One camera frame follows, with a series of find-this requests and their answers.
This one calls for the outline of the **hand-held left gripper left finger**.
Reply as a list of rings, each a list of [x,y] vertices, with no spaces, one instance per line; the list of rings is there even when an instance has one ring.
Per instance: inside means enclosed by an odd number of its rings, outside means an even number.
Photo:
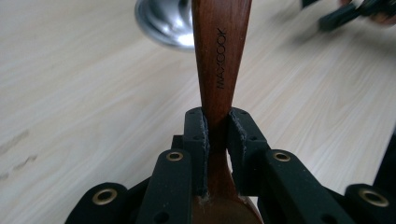
[[[194,197],[207,193],[208,130],[202,109],[185,114],[184,133],[155,164],[135,224],[191,224]]]

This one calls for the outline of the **metal utensil rack stand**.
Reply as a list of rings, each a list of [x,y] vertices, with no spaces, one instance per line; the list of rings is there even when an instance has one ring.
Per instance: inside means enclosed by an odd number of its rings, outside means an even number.
[[[134,14],[140,29],[157,43],[194,50],[191,0],[137,0]]]

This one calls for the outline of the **brown wooden rice spoon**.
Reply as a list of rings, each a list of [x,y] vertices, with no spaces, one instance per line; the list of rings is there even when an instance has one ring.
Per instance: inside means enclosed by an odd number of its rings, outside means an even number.
[[[240,196],[227,162],[228,114],[245,46],[252,0],[191,0],[203,114],[209,140],[208,193],[192,204],[193,224],[262,224]]]

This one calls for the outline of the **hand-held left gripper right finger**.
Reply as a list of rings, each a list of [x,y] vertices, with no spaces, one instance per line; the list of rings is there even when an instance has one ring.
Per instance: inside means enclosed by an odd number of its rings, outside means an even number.
[[[292,153],[272,149],[248,112],[229,114],[233,181],[256,196],[264,224],[354,224],[354,220]]]

